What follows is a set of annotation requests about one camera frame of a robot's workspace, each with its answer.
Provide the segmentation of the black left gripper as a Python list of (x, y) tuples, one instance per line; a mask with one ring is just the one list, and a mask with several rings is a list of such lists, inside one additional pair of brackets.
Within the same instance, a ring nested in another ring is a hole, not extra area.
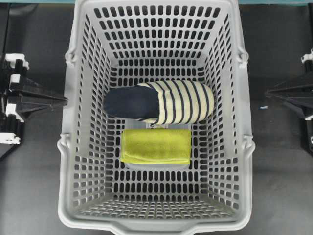
[[(21, 53), (7, 53), (0, 59), (0, 143), (20, 144), (24, 118), (21, 115), (54, 110), (67, 105), (60, 93), (23, 76), (29, 63)], [(18, 93), (36, 97), (19, 96)]]

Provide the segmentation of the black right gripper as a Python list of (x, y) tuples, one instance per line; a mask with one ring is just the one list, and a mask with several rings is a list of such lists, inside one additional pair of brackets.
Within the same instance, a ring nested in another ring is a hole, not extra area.
[(287, 80), (265, 92), (266, 97), (283, 102), (304, 119), (307, 127), (309, 150), (313, 149), (313, 49), (301, 57), (305, 65), (305, 78)]

